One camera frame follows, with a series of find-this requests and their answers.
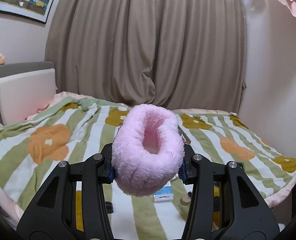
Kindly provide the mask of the blue white barcode box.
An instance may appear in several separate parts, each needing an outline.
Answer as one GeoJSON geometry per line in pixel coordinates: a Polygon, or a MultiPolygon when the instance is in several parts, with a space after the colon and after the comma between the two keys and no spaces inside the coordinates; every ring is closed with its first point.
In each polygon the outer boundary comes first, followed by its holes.
{"type": "Polygon", "coordinates": [[[171,182],[168,181],[159,191],[153,194],[154,203],[171,202],[174,198],[171,182]]]}

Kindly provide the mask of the pink fluffy scrunchie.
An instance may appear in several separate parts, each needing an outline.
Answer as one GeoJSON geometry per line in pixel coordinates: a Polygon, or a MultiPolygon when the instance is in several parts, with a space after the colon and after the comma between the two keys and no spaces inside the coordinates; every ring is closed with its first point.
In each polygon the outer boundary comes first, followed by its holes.
{"type": "Polygon", "coordinates": [[[163,107],[137,105],[113,140],[115,181],[125,194],[152,195],[174,177],[184,155],[176,115],[163,107]]]}

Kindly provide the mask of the small black round jar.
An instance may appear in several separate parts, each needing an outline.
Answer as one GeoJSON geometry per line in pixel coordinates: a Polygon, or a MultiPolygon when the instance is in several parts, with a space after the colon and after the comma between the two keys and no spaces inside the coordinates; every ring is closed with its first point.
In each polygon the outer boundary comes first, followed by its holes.
{"type": "Polygon", "coordinates": [[[105,201],[105,205],[106,205],[106,210],[108,214],[112,214],[113,213],[113,204],[109,201],[105,201]]]}

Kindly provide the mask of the small wooden round lid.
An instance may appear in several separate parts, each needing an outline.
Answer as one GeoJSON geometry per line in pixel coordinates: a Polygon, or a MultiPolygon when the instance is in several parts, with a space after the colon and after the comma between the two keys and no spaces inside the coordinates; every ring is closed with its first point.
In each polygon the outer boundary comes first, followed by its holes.
{"type": "Polygon", "coordinates": [[[189,195],[184,195],[180,200],[180,203],[184,206],[188,206],[190,202],[191,202],[191,197],[189,195]]]}

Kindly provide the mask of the floral striped fleece blanket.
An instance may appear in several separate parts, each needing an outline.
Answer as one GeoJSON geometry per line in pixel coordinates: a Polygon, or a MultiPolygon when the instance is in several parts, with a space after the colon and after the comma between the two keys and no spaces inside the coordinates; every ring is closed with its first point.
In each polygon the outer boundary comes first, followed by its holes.
{"type": "MultiPolygon", "coordinates": [[[[78,163],[113,141],[129,112],[122,103],[85,96],[61,96],[39,114],[0,126],[0,211],[12,227],[59,161],[78,163]]],[[[250,131],[236,113],[204,109],[175,110],[193,150],[215,163],[241,163],[269,207],[280,204],[296,183],[296,158],[284,156],[250,131]]],[[[188,207],[181,198],[192,190],[179,179],[174,198],[155,203],[152,196],[131,197],[117,184],[105,185],[113,204],[109,215],[120,239],[181,237],[188,207]]]]}

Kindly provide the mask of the pink teal cardboard box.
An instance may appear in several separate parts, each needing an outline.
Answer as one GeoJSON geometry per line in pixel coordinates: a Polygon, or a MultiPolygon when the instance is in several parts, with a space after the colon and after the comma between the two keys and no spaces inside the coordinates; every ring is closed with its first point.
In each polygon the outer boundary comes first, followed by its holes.
{"type": "Polygon", "coordinates": [[[138,147],[159,147],[169,143],[190,144],[191,140],[179,126],[177,128],[173,128],[172,126],[164,128],[159,124],[139,127],[124,125],[120,127],[119,132],[114,138],[113,146],[136,145],[138,147]]]}

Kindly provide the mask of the white headboard cushion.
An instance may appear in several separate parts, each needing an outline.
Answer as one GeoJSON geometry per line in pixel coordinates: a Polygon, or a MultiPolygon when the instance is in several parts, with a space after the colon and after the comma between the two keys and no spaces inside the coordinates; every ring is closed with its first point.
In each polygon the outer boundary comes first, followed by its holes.
{"type": "Polygon", "coordinates": [[[25,120],[47,105],[56,94],[55,69],[0,78],[0,113],[4,125],[25,120]]]}

